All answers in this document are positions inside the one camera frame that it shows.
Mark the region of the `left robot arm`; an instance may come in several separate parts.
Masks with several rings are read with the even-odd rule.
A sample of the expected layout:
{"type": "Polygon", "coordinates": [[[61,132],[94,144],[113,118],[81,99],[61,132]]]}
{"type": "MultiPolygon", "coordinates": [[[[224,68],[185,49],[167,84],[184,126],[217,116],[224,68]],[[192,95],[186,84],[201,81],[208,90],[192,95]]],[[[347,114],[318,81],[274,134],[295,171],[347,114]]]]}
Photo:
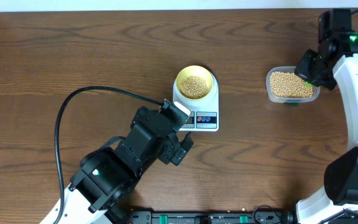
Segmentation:
{"type": "Polygon", "coordinates": [[[43,223],[92,223],[132,193],[157,159],[178,166],[193,140],[187,133],[180,141],[177,132],[192,117],[179,103],[139,108],[126,137],[111,138],[81,160],[64,190],[64,207],[56,204],[43,223]]]}

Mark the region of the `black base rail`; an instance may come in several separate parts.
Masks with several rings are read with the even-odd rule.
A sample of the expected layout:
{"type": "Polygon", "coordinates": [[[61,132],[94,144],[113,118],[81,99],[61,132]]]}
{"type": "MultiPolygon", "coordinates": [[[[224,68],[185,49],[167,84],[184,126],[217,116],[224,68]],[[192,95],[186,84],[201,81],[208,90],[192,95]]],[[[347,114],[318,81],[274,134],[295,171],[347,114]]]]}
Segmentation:
{"type": "Polygon", "coordinates": [[[252,212],[154,212],[151,210],[121,210],[114,207],[105,213],[111,223],[121,224],[297,224],[291,210],[275,210],[261,205],[252,212]]]}

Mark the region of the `white digital kitchen scale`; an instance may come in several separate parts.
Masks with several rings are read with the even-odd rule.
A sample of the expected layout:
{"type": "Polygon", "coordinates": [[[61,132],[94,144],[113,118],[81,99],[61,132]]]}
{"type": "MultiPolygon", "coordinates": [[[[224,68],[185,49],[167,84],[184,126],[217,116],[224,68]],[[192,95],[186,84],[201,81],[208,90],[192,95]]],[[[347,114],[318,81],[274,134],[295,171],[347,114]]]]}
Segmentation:
{"type": "Polygon", "coordinates": [[[210,87],[203,98],[193,100],[181,93],[181,82],[191,75],[178,74],[173,84],[173,101],[190,110],[190,115],[180,131],[215,132],[219,129],[219,85],[215,76],[208,72],[205,80],[210,87]]]}

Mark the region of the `yellow bowl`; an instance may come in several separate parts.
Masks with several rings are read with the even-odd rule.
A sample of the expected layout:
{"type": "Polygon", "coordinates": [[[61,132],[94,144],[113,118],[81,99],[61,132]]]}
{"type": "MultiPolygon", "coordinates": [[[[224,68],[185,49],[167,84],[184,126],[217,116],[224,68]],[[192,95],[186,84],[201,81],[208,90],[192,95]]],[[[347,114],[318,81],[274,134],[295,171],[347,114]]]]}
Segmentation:
{"type": "Polygon", "coordinates": [[[175,81],[176,81],[175,87],[177,88],[177,90],[178,90],[178,92],[179,92],[179,94],[180,94],[181,96],[183,96],[183,95],[182,95],[182,93],[181,93],[181,91],[180,91],[180,83],[181,83],[184,79],[186,79],[187,77],[189,77],[189,76],[197,76],[197,77],[202,77],[202,78],[204,78],[204,79],[207,81],[208,85],[209,85],[209,93],[208,93],[208,94],[210,94],[210,93],[213,92],[213,88],[216,86],[215,81],[214,81],[214,78],[213,78],[213,74],[212,74],[207,68],[204,68],[204,67],[202,67],[202,66],[199,66],[199,65],[190,65],[190,66],[188,66],[188,67],[183,68],[183,69],[179,72],[179,74],[177,75],[177,78],[176,78],[176,80],[175,80],[175,81]]]}

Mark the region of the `soybeans in yellow bowl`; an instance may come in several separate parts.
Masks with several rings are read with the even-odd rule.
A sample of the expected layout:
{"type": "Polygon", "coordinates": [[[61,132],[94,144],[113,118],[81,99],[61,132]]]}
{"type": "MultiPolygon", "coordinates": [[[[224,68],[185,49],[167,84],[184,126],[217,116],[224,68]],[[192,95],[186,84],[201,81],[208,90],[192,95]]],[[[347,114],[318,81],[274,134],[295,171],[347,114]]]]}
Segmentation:
{"type": "Polygon", "coordinates": [[[198,100],[209,93],[209,85],[202,77],[189,76],[180,83],[180,91],[183,96],[198,100]]]}

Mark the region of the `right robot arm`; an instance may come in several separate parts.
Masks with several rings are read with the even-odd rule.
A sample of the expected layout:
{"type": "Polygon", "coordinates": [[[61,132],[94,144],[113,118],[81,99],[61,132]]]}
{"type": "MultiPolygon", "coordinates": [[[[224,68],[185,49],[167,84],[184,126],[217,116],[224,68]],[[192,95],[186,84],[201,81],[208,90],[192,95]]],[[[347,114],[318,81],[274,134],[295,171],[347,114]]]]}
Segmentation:
{"type": "Polygon", "coordinates": [[[307,50],[295,74],[313,86],[338,87],[346,114],[347,152],[327,166],[324,185],[295,207],[294,223],[358,217],[358,33],[353,11],[330,9],[318,23],[318,49],[307,50]]]}

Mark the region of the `clear container of soybeans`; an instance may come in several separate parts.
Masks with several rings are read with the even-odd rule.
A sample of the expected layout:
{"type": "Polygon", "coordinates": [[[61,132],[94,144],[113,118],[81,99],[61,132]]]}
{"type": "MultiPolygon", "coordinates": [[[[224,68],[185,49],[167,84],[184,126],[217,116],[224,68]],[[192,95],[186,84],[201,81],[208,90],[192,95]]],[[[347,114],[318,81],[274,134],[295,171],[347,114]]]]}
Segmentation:
{"type": "Polygon", "coordinates": [[[295,67],[275,67],[266,76],[268,98],[273,103],[308,103],[317,99],[319,87],[305,86],[295,75],[295,67]]]}

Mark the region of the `green plastic measuring scoop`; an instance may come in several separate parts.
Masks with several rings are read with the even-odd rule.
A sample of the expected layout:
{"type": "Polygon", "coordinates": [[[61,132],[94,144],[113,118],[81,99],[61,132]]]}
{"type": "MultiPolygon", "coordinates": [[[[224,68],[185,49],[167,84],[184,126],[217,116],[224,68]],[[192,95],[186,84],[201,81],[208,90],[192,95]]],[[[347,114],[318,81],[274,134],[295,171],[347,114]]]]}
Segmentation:
{"type": "Polygon", "coordinates": [[[309,82],[305,82],[305,86],[308,86],[308,87],[314,87],[311,83],[309,82]]]}

